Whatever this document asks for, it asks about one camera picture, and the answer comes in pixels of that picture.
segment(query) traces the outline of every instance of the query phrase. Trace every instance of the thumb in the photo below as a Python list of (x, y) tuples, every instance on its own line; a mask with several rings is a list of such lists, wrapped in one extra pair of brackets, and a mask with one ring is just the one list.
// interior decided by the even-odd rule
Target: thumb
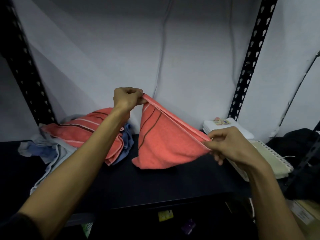
[(223, 141), (204, 141), (203, 144), (212, 151), (221, 152)]

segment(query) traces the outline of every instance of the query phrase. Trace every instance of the person's left hand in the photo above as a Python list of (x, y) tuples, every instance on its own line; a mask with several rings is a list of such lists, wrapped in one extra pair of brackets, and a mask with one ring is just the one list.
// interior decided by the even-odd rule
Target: person's left hand
[(147, 102), (142, 96), (143, 90), (139, 88), (116, 88), (113, 96), (114, 109), (127, 114), (136, 105), (145, 104)]

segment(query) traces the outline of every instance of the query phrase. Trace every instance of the red towel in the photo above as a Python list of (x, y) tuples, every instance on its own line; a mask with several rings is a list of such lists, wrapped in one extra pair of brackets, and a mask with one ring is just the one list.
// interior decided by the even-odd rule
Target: red towel
[(210, 138), (188, 125), (157, 101), (144, 94), (138, 157), (132, 159), (141, 169), (165, 169), (191, 162), (210, 152), (203, 141)]
[[(69, 145), (79, 148), (85, 143), (92, 133), (98, 128), (101, 122), (110, 114), (112, 108), (104, 108), (86, 116), (71, 120), (64, 124), (49, 124), (41, 129), (53, 137), (64, 140)], [(122, 134), (119, 133), (112, 144), (105, 163), (111, 165), (119, 156), (123, 148)]]

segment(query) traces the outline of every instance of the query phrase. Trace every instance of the cable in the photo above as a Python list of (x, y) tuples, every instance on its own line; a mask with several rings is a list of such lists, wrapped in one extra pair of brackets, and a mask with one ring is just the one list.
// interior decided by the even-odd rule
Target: cable
[(235, 35), (233, 32), (232, 25), (232, 12), (233, 12), (233, 0), (230, 0), (230, 15), (229, 15), (229, 34), (230, 34), (230, 43), (231, 43), (231, 53), (232, 53), (232, 81), (235, 86), (238, 84), (238, 80), (235, 78), (236, 73), (236, 46), (235, 46)]
[(160, 58), (159, 58), (159, 63), (158, 63), (158, 70), (157, 70), (157, 75), (156, 75), (156, 84), (155, 84), (155, 88), (153, 91), (153, 95), (152, 98), (155, 97), (156, 95), (156, 91), (158, 88), (158, 84), (159, 84), (159, 80), (160, 80), (160, 76), (161, 76), (161, 69), (162, 69), (162, 63), (163, 63), (163, 53), (165, 50), (165, 46), (166, 46), (166, 31), (165, 31), (165, 27), (166, 27), (166, 23), (172, 8), (174, 0), (169, 0), (166, 12), (164, 14), (164, 17), (162, 19), (161, 22), (161, 27), (160, 27), (160, 32), (161, 32), (161, 48), (160, 48)]

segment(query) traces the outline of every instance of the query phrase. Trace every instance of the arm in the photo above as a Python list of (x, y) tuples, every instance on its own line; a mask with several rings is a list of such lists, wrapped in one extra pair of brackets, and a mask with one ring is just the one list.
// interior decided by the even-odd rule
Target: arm
[(305, 239), (286, 205), (270, 165), (257, 149), (236, 127), (213, 130), (209, 137), (212, 141), (204, 144), (212, 149), (219, 165), (227, 157), (248, 174), (259, 239)]
[(114, 109), (92, 136), (54, 170), (18, 211), (30, 217), (44, 239), (52, 239), (64, 226), (92, 184), (130, 110), (143, 104), (142, 90), (117, 88)]

